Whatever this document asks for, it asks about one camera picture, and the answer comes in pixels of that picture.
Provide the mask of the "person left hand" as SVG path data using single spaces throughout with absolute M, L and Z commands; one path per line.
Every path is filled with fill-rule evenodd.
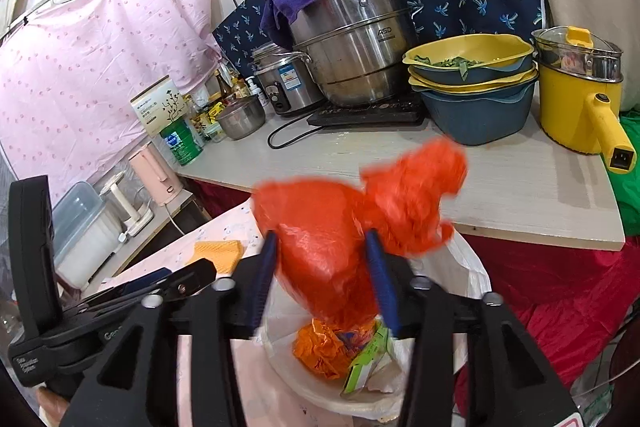
M 70 403 L 47 387 L 37 388 L 36 398 L 40 407 L 40 418 L 47 426 L 58 427 Z

